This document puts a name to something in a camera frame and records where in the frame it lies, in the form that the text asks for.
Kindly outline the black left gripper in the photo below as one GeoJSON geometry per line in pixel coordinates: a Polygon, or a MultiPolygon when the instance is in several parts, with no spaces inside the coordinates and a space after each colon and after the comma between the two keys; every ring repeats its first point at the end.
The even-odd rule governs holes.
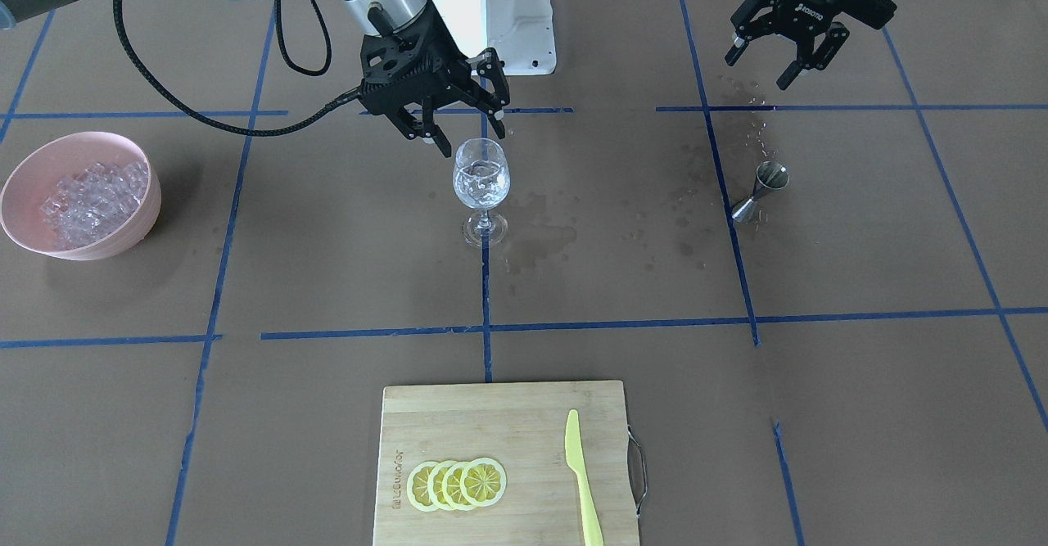
{"type": "Polygon", "coordinates": [[[744,0],[732,15],[733,45],[724,56],[730,67],[737,64],[749,43],[774,32],[778,5],[778,35],[796,43],[796,57],[776,80],[786,90],[800,77],[828,67],[849,39],[844,24],[831,24],[846,14],[872,29],[882,29],[897,10],[894,0],[744,0]]]}

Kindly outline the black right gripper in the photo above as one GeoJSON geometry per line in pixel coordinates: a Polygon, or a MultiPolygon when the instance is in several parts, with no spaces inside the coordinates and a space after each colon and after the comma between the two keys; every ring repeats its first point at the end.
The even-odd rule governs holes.
{"type": "Polygon", "coordinates": [[[503,117],[512,94],[500,56],[494,47],[486,47],[467,61],[435,7],[423,8],[415,20],[390,36],[364,36],[361,61],[364,109],[372,115],[391,114],[403,138],[435,144],[444,158],[452,158],[452,147],[435,122],[435,110],[457,102],[486,114],[498,139],[508,136],[503,117]],[[488,87],[472,81],[472,72],[488,87]],[[431,102],[423,102],[427,97],[431,102]],[[408,113],[405,107],[411,103],[422,105],[422,117],[408,113]]]}

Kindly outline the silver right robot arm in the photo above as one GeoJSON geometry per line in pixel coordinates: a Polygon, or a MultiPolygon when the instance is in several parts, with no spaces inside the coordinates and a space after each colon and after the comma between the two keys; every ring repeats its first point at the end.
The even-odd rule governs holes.
{"type": "MultiPolygon", "coordinates": [[[[81,0],[1,0],[2,27],[81,0]]],[[[487,47],[470,57],[459,50],[434,0],[341,0],[357,20],[364,37],[359,86],[327,102],[321,110],[280,129],[235,127],[199,113],[181,102],[145,65],[127,35],[124,0],[112,0],[121,47],[139,74],[188,117],[215,129],[252,138],[274,138],[310,127],[339,107],[359,102],[374,116],[390,121],[408,140],[423,139],[450,157],[452,147],[435,121],[441,107],[463,103],[482,113],[494,135],[504,138],[503,110],[510,103],[508,80],[499,54],[487,47]]],[[[282,0],[272,0],[274,27],[280,28],[282,0]]]]}

